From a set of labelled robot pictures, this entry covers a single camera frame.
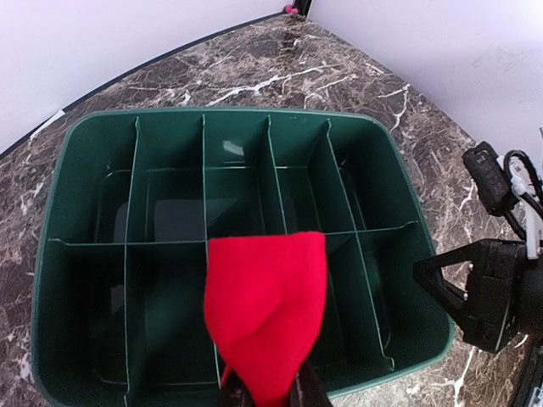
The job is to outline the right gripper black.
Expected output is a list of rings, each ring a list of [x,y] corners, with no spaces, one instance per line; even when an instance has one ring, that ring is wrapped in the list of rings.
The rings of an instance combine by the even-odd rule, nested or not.
[[[466,288],[443,268],[469,262]],[[483,239],[413,266],[415,281],[462,329],[463,341],[486,352],[501,351],[517,334],[542,338],[542,260],[525,244]]]

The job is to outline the red santa sock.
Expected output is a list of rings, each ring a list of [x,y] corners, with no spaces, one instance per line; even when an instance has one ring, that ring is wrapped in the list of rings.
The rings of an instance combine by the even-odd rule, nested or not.
[[[322,326],[326,238],[317,231],[209,243],[204,320],[256,406],[285,406]]]

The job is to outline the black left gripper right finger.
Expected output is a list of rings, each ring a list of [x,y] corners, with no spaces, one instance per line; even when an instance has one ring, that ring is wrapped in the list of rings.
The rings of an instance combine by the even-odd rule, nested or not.
[[[311,363],[305,359],[294,378],[289,391],[290,407],[332,407]]]

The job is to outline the left gripper white black left finger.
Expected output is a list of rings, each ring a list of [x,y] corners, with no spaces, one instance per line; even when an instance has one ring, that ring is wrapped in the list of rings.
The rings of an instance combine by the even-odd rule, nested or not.
[[[254,407],[249,390],[237,375],[228,375],[221,385],[219,407]]]

